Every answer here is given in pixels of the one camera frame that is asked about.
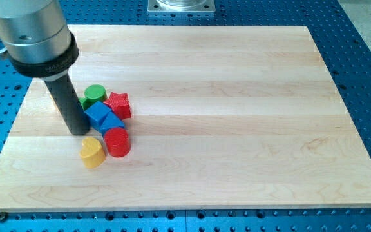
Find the black pusher rod tool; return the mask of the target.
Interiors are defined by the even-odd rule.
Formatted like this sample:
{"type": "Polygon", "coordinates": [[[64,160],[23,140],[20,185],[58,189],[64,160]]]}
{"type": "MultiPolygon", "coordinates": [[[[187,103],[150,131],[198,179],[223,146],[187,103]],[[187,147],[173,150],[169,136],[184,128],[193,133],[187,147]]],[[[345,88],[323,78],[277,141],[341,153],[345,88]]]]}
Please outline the black pusher rod tool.
{"type": "Polygon", "coordinates": [[[54,81],[45,81],[45,85],[69,132],[72,135],[87,134],[90,130],[90,123],[69,75],[63,75],[54,81]]]}

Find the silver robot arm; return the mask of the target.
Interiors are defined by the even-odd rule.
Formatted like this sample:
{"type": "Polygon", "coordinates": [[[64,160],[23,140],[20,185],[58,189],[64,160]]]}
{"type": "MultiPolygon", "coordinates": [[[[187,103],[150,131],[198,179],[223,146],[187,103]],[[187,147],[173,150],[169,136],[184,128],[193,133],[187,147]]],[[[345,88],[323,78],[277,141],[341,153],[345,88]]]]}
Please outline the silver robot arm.
{"type": "Polygon", "coordinates": [[[18,73],[44,81],[69,132],[86,134],[90,124],[68,75],[79,49],[58,0],[0,0],[0,39],[18,73]]]}

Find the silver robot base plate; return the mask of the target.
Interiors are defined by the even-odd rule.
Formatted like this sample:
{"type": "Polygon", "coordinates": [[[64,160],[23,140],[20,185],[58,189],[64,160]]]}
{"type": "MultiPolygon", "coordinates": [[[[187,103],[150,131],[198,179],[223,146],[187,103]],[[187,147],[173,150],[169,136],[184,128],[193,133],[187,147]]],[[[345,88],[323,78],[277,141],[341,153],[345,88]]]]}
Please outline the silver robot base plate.
{"type": "Polygon", "coordinates": [[[148,0],[148,12],[215,12],[215,0],[148,0]]]}

